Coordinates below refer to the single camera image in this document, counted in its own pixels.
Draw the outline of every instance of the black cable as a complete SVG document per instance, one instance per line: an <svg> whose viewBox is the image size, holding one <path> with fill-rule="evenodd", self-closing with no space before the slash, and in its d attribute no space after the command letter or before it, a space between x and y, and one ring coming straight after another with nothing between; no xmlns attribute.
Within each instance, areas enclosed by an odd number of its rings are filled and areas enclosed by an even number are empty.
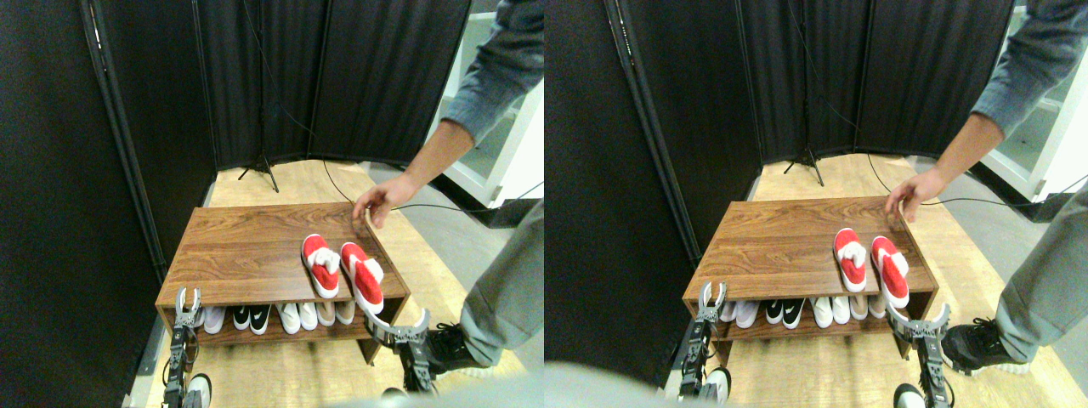
<svg viewBox="0 0 1088 408"><path fill-rule="evenodd" d="M310 133L311 137L317 138L318 137L317 133L314 133L312 129L310 129L309 127L307 127L306 125L304 125L301 122L299 122L298 120L296 120L295 116L293 116L290 114L290 112L287 112L287 109L283 107L283 103L281 103L280 90L276 89L276 87L275 87L275 75L272 75L272 67L269 66L269 61L268 61L267 58L264 58L264 46L261 44L261 39L257 36L257 29L254 28L254 20L252 20L252 17L249 16L249 8L246 5L245 1L242 3L242 9L246 11L246 22L249 23L249 33L252 34L254 40L257 41L257 52L260 53L260 55L261 55L261 66L264 67L264 71L267 71L268 74L269 74L269 78L271 78L270 84L272 84L272 95L275 96L275 106L276 106L276 108L279 108L280 111L283 112L285 115L287 115L287 118L290 119L292 122L295 122L295 124L298 125L298 127L301 127L301 128L306 129L306 132ZM344 194L344 191L339 189L339 186L336 185L336 181L333 180L333 175L331 173L329 173L329 163L325 161L325 159L321 159L321 164L325 168L325 175L329 176L329 182L332 183L333 187L336 188L336 193L339 193L341 196L344 197L344 199L347 200L348 202L355 203L355 200L353 200L350 197L348 197L346 194ZM515 198L515 200L519 200L522 197L529 195L529 193L532 193L532 190L536 189L536 187L540 187L541 184L544 184L544 182L540 182L539 184L536 184L535 186L533 186L533 188L530 188L528 191L526 191L526 193L521 194L520 196L518 196L518 198ZM453 207L446 207L446 206L418 203L418 205L400 206L400 207L394 208L393 210L390 210L390 211L396 211L396 210L400 210L400 209L404 209L404 208L410 208L410 207L434 207L434 208L443 208L443 209L446 209L446 210L460 211L460 212L483 212L483 211L499 210L503 207L506 207L506 205L507 203L504 202L502 206L498 206L497 208L489 208L489 209L483 209L483 210L462 210L462 209L459 209L459 208L453 208Z"/></svg>
<svg viewBox="0 0 1088 408"><path fill-rule="evenodd" d="M812 65L813 76L816 77L816 82L817 83L823 84L824 81L820 79L819 73L816 71L816 64L815 64L815 62L813 62L812 54L808 52L808 44L805 42L805 36L801 32L801 26L798 24L796 16L793 14L793 8L789 7L789 4L787 4L787 9L789 9L789 11L790 11L790 21L793 22L793 28L796 29L798 35L801 38L801 47L804 48L804 50L805 50L805 58L808 59L808 64ZM842 113L839 113L839 111L834 109L834 106L831 104L831 101L827 100L827 98L824 97L823 92L816 95L816 98L823 100L824 103L827 104L827 108L830 109L831 112L834 112L834 114L837 116L839 116L839 119L841 119L843 122L846 122L848 124L850 124L851 126L853 126L854 129L857 131L858 135L861 135L863 133L862 128L858 127L857 124L855 124L851 120L849 120L845 116L843 116ZM873 175L877 177L877 181L880 182L880 185L883 186L883 188L886 190L888 190L888 193L891 193L891 188L888 188L888 185L885 184L883 180L880 178L880 174L877 173L877 168L875 165L873 165L873 156L869 154L868 152L866 152L865 156L869 159L869 168L873 169ZM1080 177L1076 182L1073 182L1073 184L1071 184L1068 187L1065 187L1065 189L1059 191L1058 194L1064 194L1065 191L1068 191L1070 188L1073 188L1073 186L1077 185L1077 183L1080 183L1080 181L1083 181L1085 178L1088 178L1088 174L1085 174L1084 177ZM1049 200L1050 198L1052 198L1055 195L1051 195L1047 199L1043 199L1042 201L1039 201L1039 202L1028 202L1028 203L1018 203L1018 205L1015 205L1015 203L1005 203L1005 202L998 202L998 201L990 201L990 200L985 200L985 199L981 199L981 198L951 198L951 199L947 199L947 200L940 200L940 201L937 201L937 202L923 202L922 205L923 206L936 206L936 205L939 205L939 203L945 203L945 202L952 202L952 201L979 201L979 202L988 202L988 203L992 203L992 205L997 205L997 206L1004 206L1004 207L1028 207L1028 206L1035 206L1035 205L1042 205L1042 203L1047 202L1047 200Z"/></svg>

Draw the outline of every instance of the black curtain panel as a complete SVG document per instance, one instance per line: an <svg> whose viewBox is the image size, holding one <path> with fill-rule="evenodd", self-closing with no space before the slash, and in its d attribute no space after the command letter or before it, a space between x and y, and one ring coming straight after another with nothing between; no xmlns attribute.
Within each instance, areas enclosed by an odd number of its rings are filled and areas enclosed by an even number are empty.
<svg viewBox="0 0 1088 408"><path fill-rule="evenodd" d="M799 1L740 0L765 163L793 159L805 148L804 49L789 7L801 18Z"/></svg>
<svg viewBox="0 0 1088 408"><path fill-rule="evenodd" d="M846 121L857 124L870 8L871 3L864 1L794 4L811 55L806 63L806 123L815 154L853 150L856 132Z"/></svg>
<svg viewBox="0 0 1088 408"><path fill-rule="evenodd" d="M628 1L628 36L700 252L759 175L738 3ZM681 274L682 280L690 277Z"/></svg>
<svg viewBox="0 0 1088 408"><path fill-rule="evenodd" d="M1001 50L1012 1L874 2L857 149L939 156Z"/></svg>
<svg viewBox="0 0 1088 408"><path fill-rule="evenodd" d="M250 2L260 14L261 41L272 70L263 72L262 131L269 160L301 158L307 151L329 1Z"/></svg>
<svg viewBox="0 0 1088 408"><path fill-rule="evenodd" d="M252 163L262 151L261 62L243 7L260 27L257 1L197 2L219 170Z"/></svg>
<svg viewBox="0 0 1088 408"><path fill-rule="evenodd" d="M119 118L131 138L164 265L214 181L189 1L95 1Z"/></svg>
<svg viewBox="0 0 1088 408"><path fill-rule="evenodd" d="M653 382L691 319L693 272L602 1L548 10L548 360Z"/></svg>
<svg viewBox="0 0 1088 408"><path fill-rule="evenodd" d="M153 267L81 3L0 3L0 395L118 407L156 319Z"/></svg>
<svg viewBox="0 0 1088 408"><path fill-rule="evenodd" d="M469 5L334 1L309 153L407 164L426 138Z"/></svg>

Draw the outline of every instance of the shoe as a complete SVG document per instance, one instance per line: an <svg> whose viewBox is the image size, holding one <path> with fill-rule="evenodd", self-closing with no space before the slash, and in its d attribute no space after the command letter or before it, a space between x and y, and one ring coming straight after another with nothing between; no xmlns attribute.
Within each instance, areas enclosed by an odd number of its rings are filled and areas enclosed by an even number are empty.
<svg viewBox="0 0 1088 408"><path fill-rule="evenodd" d="M336 320L341 324L351 324L351 321L355 320L355 302L351 300L337 301Z"/></svg>
<svg viewBox="0 0 1088 408"><path fill-rule="evenodd" d="M302 239L302 263L310 270L310 280L318 295L331 299L339 292L339 256L329 249L321 235L310 234Z"/></svg>
<svg viewBox="0 0 1088 408"><path fill-rule="evenodd" d="M911 300L910 288L906 287L906 258L895 249L891 239L883 236L873 239L873 264L880 276L880 293L888 304L895 309L905 308Z"/></svg>
<svg viewBox="0 0 1088 408"><path fill-rule="evenodd" d="M264 331L269 329L269 314L272 313L272 307L269 305L257 305L249 307L249 331L254 332L256 335L264 334Z"/></svg>
<svg viewBox="0 0 1088 408"><path fill-rule="evenodd" d="M786 329L798 329L801 324L801 310L805 307L805 299L782 300L782 325Z"/></svg>
<svg viewBox="0 0 1088 408"><path fill-rule="evenodd" d="M485 371L480 370L489 369L486 364L472 358L468 346L465 345L465 332L460 323L453 325L438 323L438 330L426 332L425 345L431 351L428 360L431 368L431 375L436 376L453 370L466 369L479 369L472 373L466 372L466 374L481 375Z"/></svg>
<svg viewBox="0 0 1088 408"><path fill-rule="evenodd" d="M385 307L385 299L382 297L382 277L385 272L382 271L382 265L368 257L355 243L344 243L341 247L341 262L347 271L355 301L374 316L381 313Z"/></svg>
<svg viewBox="0 0 1088 408"><path fill-rule="evenodd" d="M302 326L302 322L298 317L298 306L296 304L277 304L275 310L280 312L280 322L283 323L283 331L287 332L287 334L298 333L298 329Z"/></svg>
<svg viewBox="0 0 1088 408"><path fill-rule="evenodd" d="M234 316L234 329L246 330L249 329L249 307L238 306L231 308Z"/></svg>
<svg viewBox="0 0 1088 408"><path fill-rule="evenodd" d="M726 306L721 307L721 316L718 317L721 321L729 323L737 319L737 302L727 301Z"/></svg>
<svg viewBox="0 0 1088 408"><path fill-rule="evenodd" d="M1013 374L1028 372L1030 363L1013 360L1009 356L994 321L975 318L973 323L954 326L944 334L941 354L945 364L967 376L975 376L990 367Z"/></svg>
<svg viewBox="0 0 1088 408"><path fill-rule="evenodd" d="M737 326L747 329L755 323L755 318L759 316L759 302L756 300L740 300L734 307L737 310Z"/></svg>
<svg viewBox="0 0 1088 408"><path fill-rule="evenodd" d="M778 324L782 322L782 300L767 300L767 323Z"/></svg>
<svg viewBox="0 0 1088 408"><path fill-rule="evenodd" d="M318 308L313 306L312 301L298 304L298 320L302 329L318 329Z"/></svg>
<svg viewBox="0 0 1088 408"><path fill-rule="evenodd" d="M865 295L850 297L850 317L854 320L865 320L869 317L869 299Z"/></svg>
<svg viewBox="0 0 1088 408"><path fill-rule="evenodd" d="M834 313L831 311L831 298L817 297L809 300L813 302L813 316L816 317L816 325L820 329L830 326L831 321L834 319Z"/></svg>
<svg viewBox="0 0 1088 408"><path fill-rule="evenodd" d="M842 228L834 234L834 260L846 290L862 292L865 288L865 247L854 230Z"/></svg>
<svg viewBox="0 0 1088 408"><path fill-rule="evenodd" d="M831 314L836 323L846 324L850 321L850 300L846 296L831 298Z"/></svg>
<svg viewBox="0 0 1088 408"><path fill-rule="evenodd" d="M883 319L888 307L888 299L885 299L882 295L871 295L868 297L868 302L869 314L873 314L873 317L877 319Z"/></svg>
<svg viewBox="0 0 1088 408"><path fill-rule="evenodd" d="M211 306L203 308L205 333L215 334L223 329L223 321L226 320L226 308Z"/></svg>
<svg viewBox="0 0 1088 408"><path fill-rule="evenodd" d="M323 326L331 326L336 322L336 307L332 301L319 301L314 304L318 309L318 322Z"/></svg>

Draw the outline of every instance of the white sneaker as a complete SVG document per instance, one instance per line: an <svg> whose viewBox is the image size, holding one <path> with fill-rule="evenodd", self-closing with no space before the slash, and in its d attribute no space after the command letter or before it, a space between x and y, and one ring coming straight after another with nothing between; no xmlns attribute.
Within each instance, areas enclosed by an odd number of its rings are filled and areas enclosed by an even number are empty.
<svg viewBox="0 0 1088 408"><path fill-rule="evenodd" d="M313 306L312 301L298 304L298 320L302 329L318 329L318 308Z"/></svg>
<svg viewBox="0 0 1088 408"><path fill-rule="evenodd" d="M737 302L727 301L726 306L721 308L721 316L719 317L719 319L721 319L721 321L726 323L729 323L733 321L733 319L735 318L737 318Z"/></svg>
<svg viewBox="0 0 1088 408"><path fill-rule="evenodd" d="M318 322L323 326L331 326L336 323L336 307L332 301L321 301L317 304Z"/></svg>
<svg viewBox="0 0 1088 408"><path fill-rule="evenodd" d="M298 333L301 321L298 318L298 306L295 304L277 304L275 310L280 312L280 322L283 323L283 331L287 334Z"/></svg>
<svg viewBox="0 0 1088 408"><path fill-rule="evenodd" d="M336 320L341 324L351 324L351 321L355 320L355 300L336 302Z"/></svg>
<svg viewBox="0 0 1088 408"><path fill-rule="evenodd" d="M883 296L869 296L869 314L873 314L874 318L883 319L887 306L888 299L885 299Z"/></svg>
<svg viewBox="0 0 1088 408"><path fill-rule="evenodd" d="M820 329L827 329L831 325L831 319L834 318L834 313L831 311L831 298L817 297L809 300L813 302L813 314L816 316L816 325Z"/></svg>
<svg viewBox="0 0 1088 408"><path fill-rule="evenodd" d="M759 302L756 300L740 300L733 307L737 312L737 326L747 329L755 323L755 318L759 316Z"/></svg>
<svg viewBox="0 0 1088 408"><path fill-rule="evenodd" d="M850 316L854 320L865 320L869 317L869 300L865 295L850 297Z"/></svg>
<svg viewBox="0 0 1088 408"><path fill-rule="evenodd" d="M223 321L226 320L226 308L212 306L203 308L205 333L215 334L223 329Z"/></svg>
<svg viewBox="0 0 1088 408"><path fill-rule="evenodd" d="M850 321L850 300L846 296L836 296L831 298L831 313L834 314L834 322L846 324Z"/></svg>

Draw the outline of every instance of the gray sleeve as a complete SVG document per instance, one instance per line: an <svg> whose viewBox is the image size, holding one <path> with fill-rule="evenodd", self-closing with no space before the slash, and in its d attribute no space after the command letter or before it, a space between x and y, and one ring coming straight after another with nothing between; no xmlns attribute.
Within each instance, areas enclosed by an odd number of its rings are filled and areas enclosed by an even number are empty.
<svg viewBox="0 0 1088 408"><path fill-rule="evenodd" d="M491 38L480 46L443 119L460 123L479 145L510 104L543 77L543 4L504 0Z"/></svg>
<svg viewBox="0 0 1088 408"><path fill-rule="evenodd" d="M1009 37L973 112L989 116L1005 137L1051 88L1073 71L1088 37L1088 1L1030 0L1027 21Z"/></svg>

